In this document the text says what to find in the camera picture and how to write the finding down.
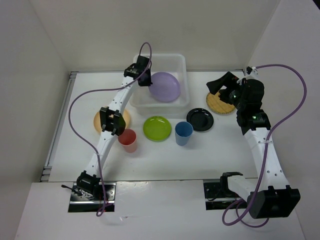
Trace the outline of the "purple plastic plate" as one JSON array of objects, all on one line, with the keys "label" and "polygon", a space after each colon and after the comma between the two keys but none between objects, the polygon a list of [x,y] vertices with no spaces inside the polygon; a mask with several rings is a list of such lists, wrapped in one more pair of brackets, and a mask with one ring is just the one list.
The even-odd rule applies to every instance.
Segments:
[{"label": "purple plastic plate", "polygon": [[168,72],[156,72],[151,76],[152,84],[148,87],[153,98],[160,102],[175,101],[181,93],[180,83]]}]

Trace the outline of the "orange plastic plate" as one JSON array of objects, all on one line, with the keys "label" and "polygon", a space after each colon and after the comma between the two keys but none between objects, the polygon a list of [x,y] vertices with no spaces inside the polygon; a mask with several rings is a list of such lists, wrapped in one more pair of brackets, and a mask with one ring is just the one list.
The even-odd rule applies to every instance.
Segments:
[{"label": "orange plastic plate", "polygon": [[[127,109],[125,109],[122,116],[125,121],[125,129],[128,129],[130,126],[130,122],[131,122],[131,116],[130,116],[129,111]],[[100,135],[102,132],[102,128],[101,128],[101,120],[100,120],[100,112],[99,111],[94,116],[93,126],[94,126],[95,130],[97,131],[97,133]]]}]

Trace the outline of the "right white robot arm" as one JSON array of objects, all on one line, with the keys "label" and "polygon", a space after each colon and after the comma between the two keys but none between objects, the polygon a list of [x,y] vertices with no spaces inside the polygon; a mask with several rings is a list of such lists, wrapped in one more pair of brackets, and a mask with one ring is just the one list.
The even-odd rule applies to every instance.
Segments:
[{"label": "right white robot arm", "polygon": [[211,94],[236,108],[236,120],[252,152],[257,183],[252,184],[240,172],[224,172],[219,191],[233,193],[247,204],[253,219],[286,218],[301,199],[297,188],[291,188],[281,168],[272,140],[268,115],[262,110],[264,84],[255,73],[240,79],[231,72],[206,83]]}]

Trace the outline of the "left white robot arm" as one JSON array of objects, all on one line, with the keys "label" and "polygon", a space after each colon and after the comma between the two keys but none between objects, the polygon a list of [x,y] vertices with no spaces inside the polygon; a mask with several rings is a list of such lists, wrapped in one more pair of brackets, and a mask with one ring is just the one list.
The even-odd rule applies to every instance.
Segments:
[{"label": "left white robot arm", "polygon": [[[114,144],[116,138],[125,131],[125,120],[123,113],[125,107],[137,87],[149,87],[151,80],[151,57],[139,55],[135,63],[132,63],[124,70],[123,81],[118,88],[106,88],[89,90],[77,96],[71,103],[68,110],[68,121],[72,131],[85,143],[93,148],[94,155],[86,169],[76,180],[76,186],[79,191],[88,200],[94,200],[98,197],[106,198],[106,190],[103,184],[102,167]],[[100,119],[100,139],[97,146],[94,146],[84,137],[82,137],[71,123],[71,110],[76,101],[89,93],[116,91],[116,95],[106,107],[99,110]]]}]

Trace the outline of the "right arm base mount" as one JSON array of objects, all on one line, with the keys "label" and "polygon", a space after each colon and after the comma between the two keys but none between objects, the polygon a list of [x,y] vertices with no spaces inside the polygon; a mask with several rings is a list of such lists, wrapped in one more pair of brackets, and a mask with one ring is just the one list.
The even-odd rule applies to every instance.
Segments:
[{"label": "right arm base mount", "polygon": [[225,210],[230,204],[240,199],[234,192],[224,192],[217,179],[204,181],[203,190],[207,211]]}]

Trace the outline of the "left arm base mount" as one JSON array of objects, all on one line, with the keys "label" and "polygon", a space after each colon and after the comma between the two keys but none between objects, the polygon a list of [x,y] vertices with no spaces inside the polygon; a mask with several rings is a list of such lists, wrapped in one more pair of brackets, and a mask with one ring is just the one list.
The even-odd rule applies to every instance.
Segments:
[{"label": "left arm base mount", "polygon": [[[116,198],[116,186],[115,182],[108,182],[104,184],[106,191],[106,207],[104,212],[113,212],[115,210],[115,198]],[[77,188],[77,184],[74,182],[72,185],[72,191],[70,194],[68,212],[69,213],[89,213],[96,212],[103,206],[103,190],[101,183],[99,184],[98,194],[96,196],[86,194]]]}]

